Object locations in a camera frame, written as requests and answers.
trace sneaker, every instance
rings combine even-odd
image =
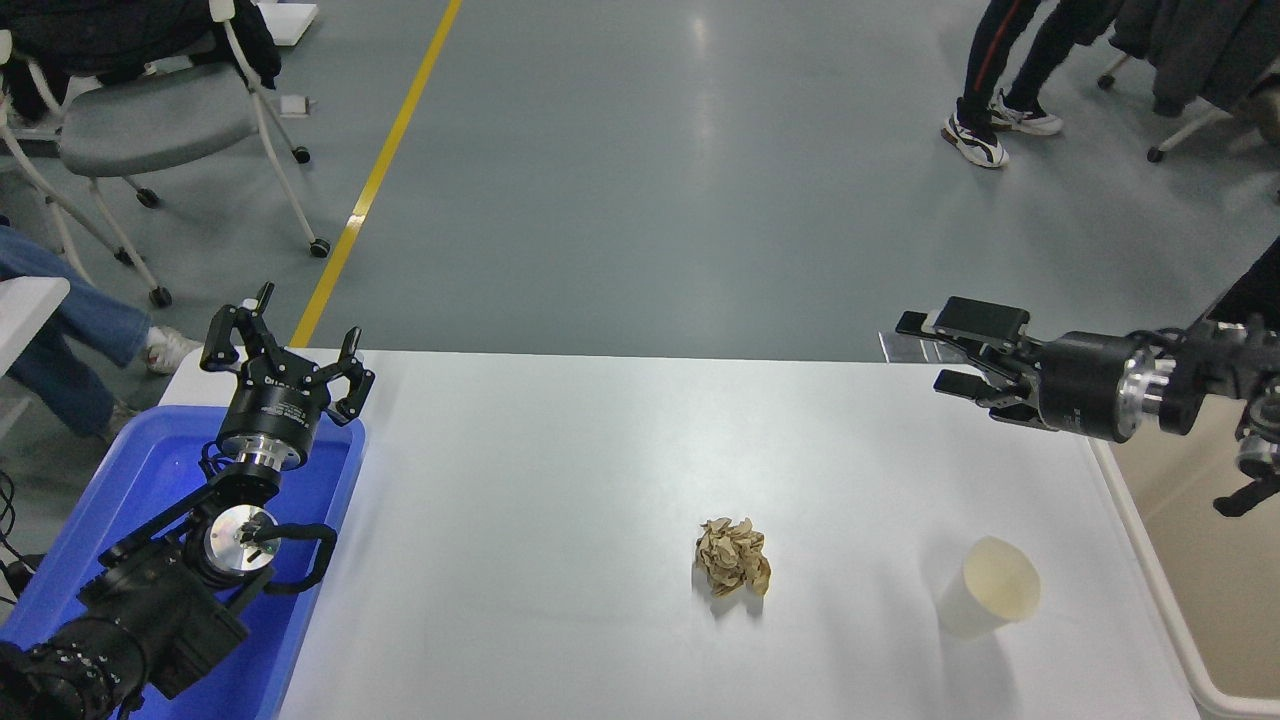
[[[1251,106],[1253,122],[1258,124],[1262,137],[1280,147],[1280,86],[1257,92],[1245,102]]]
[[[996,129],[1016,129],[1027,135],[1057,135],[1062,132],[1062,118],[1052,113],[1046,113],[1039,106],[1039,100],[1030,110],[1014,110],[1005,105],[1005,91],[996,94],[996,101],[991,104],[991,127]]]
[[[125,405],[123,400],[116,400],[111,406],[111,416],[106,419],[106,429],[99,437],[105,439],[106,445],[114,443],[124,425],[128,425],[137,414],[138,411]]]
[[[183,337],[173,328],[164,325],[151,328],[147,336],[147,370],[157,375],[172,375],[178,372],[182,360],[200,347],[201,343]]]
[[[956,150],[974,165],[983,168],[1004,168],[1009,164],[1009,152],[1000,143],[991,128],[969,128],[960,124],[960,118],[951,113],[947,124],[942,126],[942,140],[956,146]]]

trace shoe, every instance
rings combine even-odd
[[[147,342],[147,370],[157,375],[174,374],[187,355],[202,347],[201,343],[183,337],[173,328],[157,325],[151,331]]]
[[[983,168],[1004,168],[1009,164],[1009,152],[1000,143],[991,128],[969,128],[960,124],[960,118],[951,113],[947,124],[942,126],[942,140],[956,146],[956,150],[974,165]]]
[[[138,411],[125,405],[123,400],[116,400],[111,406],[111,416],[106,419],[106,429],[99,437],[105,439],[106,445],[114,443],[124,425],[128,425],[137,414]]]
[[[5,117],[5,122],[9,123],[9,129],[23,131],[40,127],[42,118],[33,120],[19,113],[13,105],[9,105],[9,114]]]
[[[1014,110],[1005,105],[1005,91],[996,94],[996,101],[991,104],[991,127],[996,129],[1016,129],[1027,135],[1057,135],[1062,132],[1062,118],[1052,113],[1046,113],[1039,106],[1039,100],[1030,110]]]
[[[1155,102],[1151,104],[1151,111],[1161,118],[1180,118],[1183,117],[1184,109],[1187,109],[1185,102],[1169,100],[1167,97],[1157,97]]]

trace white paper cup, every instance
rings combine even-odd
[[[938,598],[938,620],[957,638],[977,638],[1030,618],[1039,606],[1039,574],[1023,551],[984,537],[969,548]]]

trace blue plastic tray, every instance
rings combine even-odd
[[[102,460],[49,556],[23,593],[0,638],[23,650],[49,639],[84,607],[81,585],[102,568],[97,556],[205,482],[200,448],[218,434],[225,409],[166,405],[134,418]],[[268,510],[280,523],[328,523],[342,529],[365,451],[360,421],[324,419],[311,457],[284,473]],[[342,534],[338,536],[342,543]],[[285,542],[273,565],[278,580],[302,578],[315,543]],[[136,720],[271,720],[280,710],[324,583],[300,596],[259,596],[241,615],[250,637],[205,679],[165,700],[147,688]]]

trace crumpled paper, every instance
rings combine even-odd
[[[698,565],[707,570],[707,580],[716,597],[724,597],[744,584],[755,594],[769,591],[769,561],[764,559],[764,533],[751,528],[744,518],[733,525],[728,518],[703,523],[698,539]]]

